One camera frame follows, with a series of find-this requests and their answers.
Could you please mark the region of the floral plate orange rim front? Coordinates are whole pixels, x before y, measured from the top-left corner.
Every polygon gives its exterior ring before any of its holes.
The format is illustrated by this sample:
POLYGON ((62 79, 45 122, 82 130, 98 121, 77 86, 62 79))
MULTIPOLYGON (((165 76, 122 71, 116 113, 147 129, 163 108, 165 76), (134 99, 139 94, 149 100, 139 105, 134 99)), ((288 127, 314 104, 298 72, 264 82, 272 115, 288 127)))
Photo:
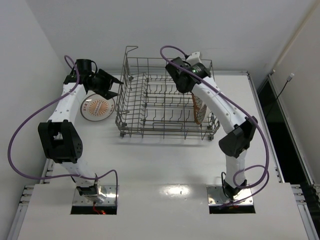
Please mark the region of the floral plate orange rim front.
POLYGON ((193 117, 194 117, 194 122, 198 125, 200 125, 198 123, 198 120, 197 120, 197 115, 198 115, 198 111, 199 109, 205 105, 204 102, 196 95, 194 95, 193 93, 191 94, 191 97, 192 97, 192 102, 193 102, 193 117))

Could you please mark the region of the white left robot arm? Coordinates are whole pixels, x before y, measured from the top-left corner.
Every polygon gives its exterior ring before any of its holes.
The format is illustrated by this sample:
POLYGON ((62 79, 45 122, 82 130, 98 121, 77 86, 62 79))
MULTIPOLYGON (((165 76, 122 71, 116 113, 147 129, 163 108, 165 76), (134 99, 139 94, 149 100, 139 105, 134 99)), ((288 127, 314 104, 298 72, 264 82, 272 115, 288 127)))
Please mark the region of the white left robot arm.
POLYGON ((45 156, 68 171, 80 196, 95 203, 106 200, 106 188, 99 183, 96 173, 81 158, 84 147, 74 122, 88 91, 109 100, 117 96, 117 93, 111 91, 112 85, 120 83, 116 77, 102 69, 97 73, 81 70, 79 75, 73 69, 63 82, 62 99, 54 113, 47 122, 38 125, 45 156))

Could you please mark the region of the orange sunburst glass plate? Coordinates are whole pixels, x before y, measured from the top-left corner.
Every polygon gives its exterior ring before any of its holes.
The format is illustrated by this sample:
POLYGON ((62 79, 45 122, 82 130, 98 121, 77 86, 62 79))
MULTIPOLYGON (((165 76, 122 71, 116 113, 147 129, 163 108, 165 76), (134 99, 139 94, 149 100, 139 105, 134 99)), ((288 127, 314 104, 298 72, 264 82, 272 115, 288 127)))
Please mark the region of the orange sunburst glass plate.
POLYGON ((90 122, 100 122, 112 115, 115 110, 116 102, 114 99, 105 99, 94 93, 88 95, 80 107, 81 116, 90 122))

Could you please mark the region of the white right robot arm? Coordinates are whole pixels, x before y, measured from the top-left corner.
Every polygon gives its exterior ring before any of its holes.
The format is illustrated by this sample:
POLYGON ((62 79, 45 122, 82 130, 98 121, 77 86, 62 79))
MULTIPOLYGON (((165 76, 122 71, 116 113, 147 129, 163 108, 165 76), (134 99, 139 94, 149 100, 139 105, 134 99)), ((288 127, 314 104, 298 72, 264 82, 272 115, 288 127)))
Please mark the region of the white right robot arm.
POLYGON ((226 197, 233 199, 247 185, 245 158, 256 131, 253 120, 221 96, 214 76, 203 65, 199 55, 190 55, 186 60, 176 57, 168 61, 165 69, 177 90, 200 98, 225 131, 226 135, 218 142, 226 158, 223 189, 226 197))

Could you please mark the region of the floral plate orange rim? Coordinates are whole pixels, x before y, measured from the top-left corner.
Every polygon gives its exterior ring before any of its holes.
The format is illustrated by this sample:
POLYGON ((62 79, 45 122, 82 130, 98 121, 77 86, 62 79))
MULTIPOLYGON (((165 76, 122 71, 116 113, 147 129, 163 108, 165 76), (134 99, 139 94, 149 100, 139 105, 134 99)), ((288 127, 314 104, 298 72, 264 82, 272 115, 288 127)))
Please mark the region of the floral plate orange rim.
POLYGON ((193 93, 191 94, 191 97, 192 97, 192 102, 193 102, 193 117, 194 117, 194 122, 198 125, 200 125, 198 123, 198 120, 197 120, 197 115, 198 115, 198 111, 199 109, 205 105, 204 102, 196 95, 194 95, 193 93))
POLYGON ((206 105, 203 105, 197 113, 198 123, 202 124, 204 121, 207 121, 211 113, 211 110, 206 105))

